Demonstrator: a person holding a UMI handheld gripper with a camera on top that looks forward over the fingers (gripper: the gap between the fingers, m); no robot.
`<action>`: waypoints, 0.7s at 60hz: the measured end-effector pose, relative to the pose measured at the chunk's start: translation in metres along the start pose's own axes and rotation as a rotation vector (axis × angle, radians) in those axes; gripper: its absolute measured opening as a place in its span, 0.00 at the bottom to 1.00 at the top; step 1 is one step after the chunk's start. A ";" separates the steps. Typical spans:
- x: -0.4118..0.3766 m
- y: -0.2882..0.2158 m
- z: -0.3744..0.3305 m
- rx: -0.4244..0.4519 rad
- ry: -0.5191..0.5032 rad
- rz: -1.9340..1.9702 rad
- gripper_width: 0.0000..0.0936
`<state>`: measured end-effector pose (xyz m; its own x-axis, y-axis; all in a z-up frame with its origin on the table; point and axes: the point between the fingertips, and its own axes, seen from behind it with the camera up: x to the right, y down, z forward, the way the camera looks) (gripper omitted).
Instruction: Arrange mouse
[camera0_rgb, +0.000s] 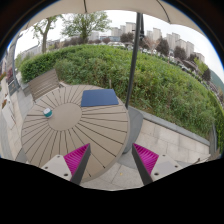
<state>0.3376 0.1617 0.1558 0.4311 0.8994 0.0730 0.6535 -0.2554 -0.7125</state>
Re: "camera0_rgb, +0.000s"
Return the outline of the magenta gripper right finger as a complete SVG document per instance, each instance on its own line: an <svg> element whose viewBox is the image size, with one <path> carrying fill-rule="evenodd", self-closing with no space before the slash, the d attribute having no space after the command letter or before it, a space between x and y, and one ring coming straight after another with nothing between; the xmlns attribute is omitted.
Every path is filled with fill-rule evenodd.
<svg viewBox="0 0 224 224"><path fill-rule="evenodd" d="M132 144L132 155L143 185L150 184L182 169L182 166L167 154L158 155L136 143Z"/></svg>

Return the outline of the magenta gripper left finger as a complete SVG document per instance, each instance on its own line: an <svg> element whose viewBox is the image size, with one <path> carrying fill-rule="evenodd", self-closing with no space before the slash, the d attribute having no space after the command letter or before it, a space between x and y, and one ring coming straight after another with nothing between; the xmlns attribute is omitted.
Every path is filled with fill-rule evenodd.
<svg viewBox="0 0 224 224"><path fill-rule="evenodd" d="M54 156L42 166L42 169L79 185L81 183L90 154L90 144L86 144L73 150L65 156Z"/></svg>

